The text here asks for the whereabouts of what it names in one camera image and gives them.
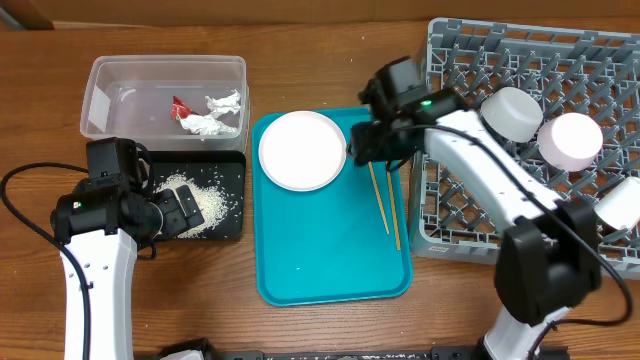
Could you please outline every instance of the wooden chopstick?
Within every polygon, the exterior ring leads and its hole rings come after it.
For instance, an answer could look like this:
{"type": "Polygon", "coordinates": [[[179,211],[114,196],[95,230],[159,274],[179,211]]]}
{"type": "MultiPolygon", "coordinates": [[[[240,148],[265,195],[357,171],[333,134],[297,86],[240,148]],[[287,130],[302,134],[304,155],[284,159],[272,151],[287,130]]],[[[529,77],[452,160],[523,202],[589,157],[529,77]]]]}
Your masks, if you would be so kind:
{"type": "Polygon", "coordinates": [[[380,207],[380,215],[382,215],[382,221],[384,221],[384,228],[389,234],[389,224],[387,224],[387,215],[384,213],[384,205],[382,205],[382,198],[380,197],[380,190],[378,190],[378,182],[376,181],[376,175],[373,172],[373,165],[369,161],[369,172],[371,173],[371,182],[373,182],[373,188],[376,191],[376,197],[378,198],[378,206],[380,207]]]}
{"type": "Polygon", "coordinates": [[[400,235],[398,234],[398,217],[396,216],[396,201],[393,196],[393,183],[391,173],[387,171],[387,181],[389,182],[389,196],[391,197],[391,216],[393,217],[393,231],[396,233],[396,249],[400,251],[400,235]]]}

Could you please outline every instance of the teal tray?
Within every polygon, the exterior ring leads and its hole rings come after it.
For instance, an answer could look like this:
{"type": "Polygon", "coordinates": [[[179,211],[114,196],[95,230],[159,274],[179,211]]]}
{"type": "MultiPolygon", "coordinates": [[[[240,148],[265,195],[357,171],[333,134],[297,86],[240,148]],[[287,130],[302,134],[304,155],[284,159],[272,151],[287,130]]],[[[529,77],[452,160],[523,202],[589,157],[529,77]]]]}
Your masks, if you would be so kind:
{"type": "MultiPolygon", "coordinates": [[[[349,142],[351,126],[370,121],[366,108],[319,110],[349,142]]],[[[383,163],[374,164],[387,214],[387,235],[368,167],[347,161],[329,185],[293,192],[274,184],[262,171],[260,138],[283,114],[270,114],[252,131],[253,203],[257,286],[275,306],[319,304],[402,295],[413,268],[402,189],[392,175],[401,251],[396,250],[391,202],[383,163]]]]}

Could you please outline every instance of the black cable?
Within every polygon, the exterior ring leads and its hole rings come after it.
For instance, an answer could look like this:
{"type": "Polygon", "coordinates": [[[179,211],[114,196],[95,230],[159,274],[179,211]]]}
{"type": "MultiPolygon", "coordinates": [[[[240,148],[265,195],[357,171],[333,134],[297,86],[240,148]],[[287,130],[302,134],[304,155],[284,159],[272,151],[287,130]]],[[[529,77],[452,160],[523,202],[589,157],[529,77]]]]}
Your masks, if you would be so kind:
{"type": "Polygon", "coordinates": [[[615,319],[615,320],[559,319],[559,320],[551,321],[551,322],[549,322],[549,324],[547,324],[547,326],[538,335],[538,338],[534,342],[533,346],[531,346],[531,349],[529,350],[529,359],[534,359],[535,358],[535,351],[537,350],[538,346],[540,346],[540,344],[542,343],[542,340],[544,339],[545,335],[551,329],[556,328],[558,325],[562,325],[562,324],[578,324],[578,325],[592,325],[592,326],[609,327],[609,326],[620,325],[620,324],[626,322],[627,320],[629,320],[629,318],[631,318],[631,315],[633,314],[633,298],[631,296],[631,291],[629,291],[629,288],[627,287],[627,284],[624,282],[624,280],[622,279],[620,274],[618,274],[618,272],[611,266],[611,264],[609,264],[605,259],[603,259],[596,252],[596,250],[592,249],[591,246],[589,246],[589,244],[587,244],[584,240],[582,240],[580,238],[580,236],[578,236],[578,234],[576,234],[571,228],[569,228],[569,226],[567,226],[562,220],[560,220],[560,218],[558,218],[558,216],[556,216],[556,214],[554,214],[551,210],[549,210],[546,206],[544,206],[540,201],[538,201],[538,199],[536,199],[536,197],[532,193],[530,193],[524,187],[524,185],[522,185],[518,181],[518,179],[516,179],[516,177],[509,171],[509,169],[500,161],[500,159],[493,152],[491,152],[491,150],[488,147],[486,147],[482,143],[482,141],[480,139],[475,138],[475,137],[465,133],[464,131],[460,131],[460,130],[453,129],[453,128],[446,127],[446,126],[441,126],[441,125],[413,125],[413,126],[405,126],[405,127],[401,127],[401,128],[397,128],[397,129],[392,129],[390,133],[387,133],[382,138],[382,141],[385,138],[391,136],[391,134],[393,134],[395,132],[399,132],[399,131],[403,131],[403,130],[417,130],[417,129],[433,129],[433,130],[439,130],[439,131],[451,133],[451,134],[457,135],[457,136],[459,136],[459,137],[461,137],[461,138],[463,138],[465,140],[468,140],[471,143],[473,143],[474,145],[478,146],[482,151],[484,151],[487,154],[487,156],[489,156],[489,158],[491,158],[491,160],[493,160],[494,163],[496,163],[496,165],[498,165],[500,170],[502,170],[502,172],[507,176],[507,178],[509,178],[509,180],[518,188],[518,190],[520,190],[524,194],[524,196],[529,201],[531,201],[538,209],[540,209],[540,211],[542,211],[545,215],[547,215],[549,217],[549,219],[551,219],[551,221],[556,223],[556,225],[559,226],[560,229],[562,229],[562,231],[564,231],[571,239],[576,241],[578,243],[578,245],[580,245],[580,247],[582,247],[583,250],[585,250],[587,253],[589,253],[592,257],[594,257],[598,261],[598,263],[600,263],[600,265],[605,269],[605,271],[607,273],[609,273],[609,275],[611,275],[613,280],[616,282],[616,284],[620,288],[620,291],[622,291],[622,295],[624,296],[624,299],[625,299],[625,302],[626,302],[626,310],[625,310],[625,313],[620,318],[615,319]]]}
{"type": "Polygon", "coordinates": [[[149,197],[153,194],[153,183],[155,181],[153,172],[153,160],[151,160],[151,154],[144,145],[136,143],[136,147],[141,150],[143,160],[146,161],[147,165],[149,165],[149,176],[147,179],[147,185],[145,185],[144,189],[142,189],[144,195],[146,197],[149,197]]]}
{"type": "Polygon", "coordinates": [[[40,236],[45,238],[53,246],[55,246],[61,253],[63,253],[64,256],[67,257],[67,260],[69,260],[69,263],[71,263],[71,266],[73,266],[73,269],[75,270],[75,272],[78,274],[78,281],[80,281],[80,291],[82,292],[82,303],[84,307],[84,342],[82,346],[82,359],[89,360],[90,349],[91,349],[91,304],[89,302],[89,285],[87,284],[87,278],[84,276],[82,267],[78,263],[78,260],[76,260],[73,254],[71,254],[71,252],[64,245],[56,242],[53,236],[49,235],[49,233],[44,231],[41,227],[36,225],[31,220],[27,219],[26,216],[22,215],[22,213],[20,213],[20,211],[18,211],[18,209],[16,209],[15,206],[13,206],[13,204],[11,203],[11,201],[9,201],[9,198],[7,197],[7,183],[9,182],[9,179],[11,179],[11,177],[25,170],[39,168],[39,167],[56,167],[56,168],[80,171],[84,173],[87,173],[88,171],[87,169],[84,169],[78,166],[59,164],[59,163],[46,163],[46,162],[20,166],[9,171],[9,173],[7,173],[7,175],[5,175],[4,178],[2,178],[2,181],[0,182],[0,197],[2,197],[2,202],[7,207],[7,209],[9,209],[9,211],[16,218],[18,218],[18,220],[22,221],[31,230],[35,231],[40,236]]]}
{"type": "Polygon", "coordinates": [[[149,256],[147,256],[147,255],[138,255],[138,259],[140,259],[140,260],[154,260],[156,258],[156,256],[158,256],[158,245],[156,244],[155,240],[151,240],[150,246],[151,246],[151,255],[149,255],[149,256]]]}

